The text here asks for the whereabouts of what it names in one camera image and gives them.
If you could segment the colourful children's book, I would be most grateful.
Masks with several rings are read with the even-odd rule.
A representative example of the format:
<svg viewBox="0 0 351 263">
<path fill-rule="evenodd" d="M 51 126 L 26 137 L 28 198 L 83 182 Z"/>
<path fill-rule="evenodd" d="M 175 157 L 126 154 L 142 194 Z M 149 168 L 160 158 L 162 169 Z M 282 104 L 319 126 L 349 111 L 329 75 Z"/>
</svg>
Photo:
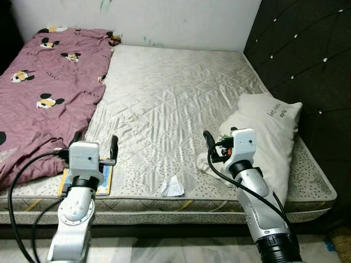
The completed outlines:
<svg viewBox="0 0 351 263">
<path fill-rule="evenodd" d="M 98 186 L 96 195 L 97 196 L 107 196 L 110 194 L 111 183 L 112 183 L 112 174 L 113 174 L 113 165 L 99 165 L 99 170 L 103 174 L 102 183 Z M 72 175 L 66 167 L 63 170 L 63 175 L 61 177 L 60 185 L 58 187 L 58 196 L 65 195 L 68 192 L 70 186 L 72 186 Z"/>
</svg>

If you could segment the white pillow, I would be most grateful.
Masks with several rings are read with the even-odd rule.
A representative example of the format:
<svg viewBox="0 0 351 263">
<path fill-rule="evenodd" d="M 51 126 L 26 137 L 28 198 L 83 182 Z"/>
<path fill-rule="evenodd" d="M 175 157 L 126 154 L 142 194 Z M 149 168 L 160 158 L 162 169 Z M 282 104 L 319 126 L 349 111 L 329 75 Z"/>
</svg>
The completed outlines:
<svg viewBox="0 0 351 263">
<path fill-rule="evenodd" d="M 288 104 L 268 93 L 243 94 L 231 115 L 212 133 L 214 140 L 219 141 L 231 134 L 232 127 L 256 131 L 253 165 L 261 168 L 265 182 L 281 203 L 287 199 L 292 148 L 302 107 L 301 102 Z"/>
</svg>

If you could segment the white paper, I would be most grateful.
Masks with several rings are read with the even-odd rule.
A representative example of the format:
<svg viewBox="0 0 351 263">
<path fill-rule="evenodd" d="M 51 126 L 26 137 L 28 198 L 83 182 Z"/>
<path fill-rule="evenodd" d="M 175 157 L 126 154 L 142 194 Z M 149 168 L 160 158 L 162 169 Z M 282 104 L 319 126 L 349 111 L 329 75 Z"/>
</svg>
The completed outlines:
<svg viewBox="0 0 351 263">
<path fill-rule="evenodd" d="M 165 179 L 161 183 L 160 195 L 162 196 L 182 196 L 185 193 L 176 175 Z"/>
</svg>

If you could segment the beige quilted mattress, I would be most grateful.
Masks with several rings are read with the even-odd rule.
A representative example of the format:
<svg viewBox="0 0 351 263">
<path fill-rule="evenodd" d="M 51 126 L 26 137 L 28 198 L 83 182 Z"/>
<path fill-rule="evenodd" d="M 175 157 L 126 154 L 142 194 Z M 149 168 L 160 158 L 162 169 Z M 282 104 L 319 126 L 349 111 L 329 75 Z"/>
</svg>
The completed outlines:
<svg viewBox="0 0 351 263">
<path fill-rule="evenodd" d="M 235 51 L 200 51 L 118 45 L 106 89 L 86 139 L 107 155 L 116 135 L 118 160 L 110 193 L 96 198 L 96 225 L 245 224 L 233 188 L 203 173 L 197 156 L 202 133 L 215 135 L 239 96 L 267 92 L 247 58 Z M 293 222 L 312 221 L 336 203 L 337 193 L 296 137 L 284 209 Z M 162 196 L 176 176 L 182 196 Z M 61 175 L 20 184 L 13 191 L 18 225 L 30 225 L 58 199 Z"/>
</svg>

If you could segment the pink Mickey Mouse blanket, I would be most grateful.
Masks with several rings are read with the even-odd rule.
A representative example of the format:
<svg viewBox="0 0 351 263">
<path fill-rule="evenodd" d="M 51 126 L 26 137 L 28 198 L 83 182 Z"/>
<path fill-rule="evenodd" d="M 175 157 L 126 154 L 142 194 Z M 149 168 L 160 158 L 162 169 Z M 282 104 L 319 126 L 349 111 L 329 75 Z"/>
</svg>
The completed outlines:
<svg viewBox="0 0 351 263">
<path fill-rule="evenodd" d="M 86 130 L 120 40 L 104 28 L 48 27 L 25 43 L 0 75 L 0 191 L 63 170 L 44 153 Z"/>
</svg>

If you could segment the black tufted headboard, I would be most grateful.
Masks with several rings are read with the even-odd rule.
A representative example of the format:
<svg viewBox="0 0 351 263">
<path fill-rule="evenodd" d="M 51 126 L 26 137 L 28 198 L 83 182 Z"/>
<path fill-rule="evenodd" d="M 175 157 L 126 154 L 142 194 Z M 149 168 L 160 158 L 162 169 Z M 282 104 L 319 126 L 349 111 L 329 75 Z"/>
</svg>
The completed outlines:
<svg viewBox="0 0 351 263">
<path fill-rule="evenodd" d="M 244 48 L 274 97 L 301 102 L 299 135 L 350 208 L 351 0 L 262 0 Z"/>
</svg>

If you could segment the dark bedside furniture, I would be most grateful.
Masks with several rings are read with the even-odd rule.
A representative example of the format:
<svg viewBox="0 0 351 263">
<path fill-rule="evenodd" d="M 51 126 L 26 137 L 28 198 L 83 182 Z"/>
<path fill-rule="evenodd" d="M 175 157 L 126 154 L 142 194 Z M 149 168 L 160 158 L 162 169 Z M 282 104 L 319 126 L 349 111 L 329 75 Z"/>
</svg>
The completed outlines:
<svg viewBox="0 0 351 263">
<path fill-rule="evenodd" d="M 10 0 L 0 0 L 0 75 L 21 51 L 24 42 Z"/>
</svg>

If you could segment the blue floor scrap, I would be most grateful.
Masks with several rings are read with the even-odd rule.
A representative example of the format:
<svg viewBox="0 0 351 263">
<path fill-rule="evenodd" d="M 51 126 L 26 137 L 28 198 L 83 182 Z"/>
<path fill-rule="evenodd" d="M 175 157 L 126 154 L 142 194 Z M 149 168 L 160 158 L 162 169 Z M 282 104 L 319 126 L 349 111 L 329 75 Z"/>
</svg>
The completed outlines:
<svg viewBox="0 0 351 263">
<path fill-rule="evenodd" d="M 328 250 L 329 252 L 337 252 L 336 246 L 330 238 L 324 239 L 324 245 L 326 246 L 326 250 Z"/>
</svg>

